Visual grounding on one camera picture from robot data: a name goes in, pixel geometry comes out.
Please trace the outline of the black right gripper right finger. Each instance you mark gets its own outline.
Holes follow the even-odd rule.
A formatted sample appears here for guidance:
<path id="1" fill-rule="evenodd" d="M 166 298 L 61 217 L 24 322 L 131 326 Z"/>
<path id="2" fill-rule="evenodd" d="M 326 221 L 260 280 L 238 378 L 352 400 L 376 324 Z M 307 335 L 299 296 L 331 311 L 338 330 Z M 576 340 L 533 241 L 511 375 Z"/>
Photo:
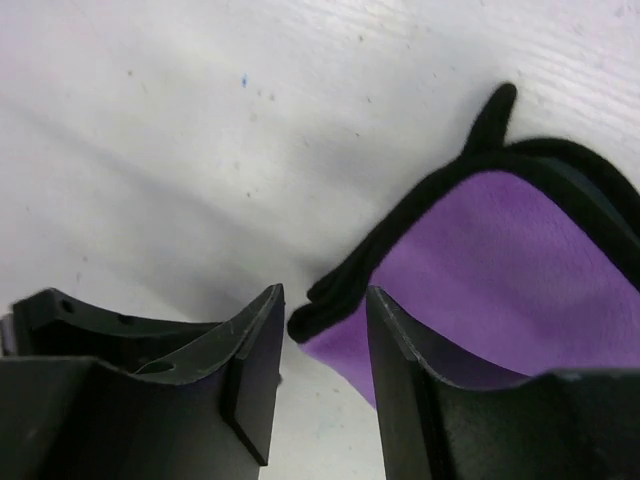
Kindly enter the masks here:
<path id="1" fill-rule="evenodd" d="M 409 315 L 378 287 L 367 334 L 390 479 L 635 479 L 639 373 L 527 377 Z"/>

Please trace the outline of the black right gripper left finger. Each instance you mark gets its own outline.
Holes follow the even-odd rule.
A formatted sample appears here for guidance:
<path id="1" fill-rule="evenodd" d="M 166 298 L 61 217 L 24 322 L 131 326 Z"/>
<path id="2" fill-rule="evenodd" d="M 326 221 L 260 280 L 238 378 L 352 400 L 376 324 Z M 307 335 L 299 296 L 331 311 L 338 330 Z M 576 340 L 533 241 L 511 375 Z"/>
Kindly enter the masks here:
<path id="1" fill-rule="evenodd" d="M 5 479 L 255 479 L 284 330 L 272 285 L 233 318 L 124 315 L 56 289 L 1 319 Z"/>

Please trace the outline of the black and purple towel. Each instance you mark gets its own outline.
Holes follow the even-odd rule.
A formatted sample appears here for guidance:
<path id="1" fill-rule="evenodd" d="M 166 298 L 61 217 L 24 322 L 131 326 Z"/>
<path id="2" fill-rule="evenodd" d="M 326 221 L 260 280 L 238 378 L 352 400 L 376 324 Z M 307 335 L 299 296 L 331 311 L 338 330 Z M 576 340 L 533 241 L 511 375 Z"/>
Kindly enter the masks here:
<path id="1" fill-rule="evenodd" d="M 506 141 L 497 87 L 461 152 L 428 174 L 307 293 L 290 338 L 375 398 L 366 291 L 526 376 L 639 363 L 639 190 L 570 140 Z"/>

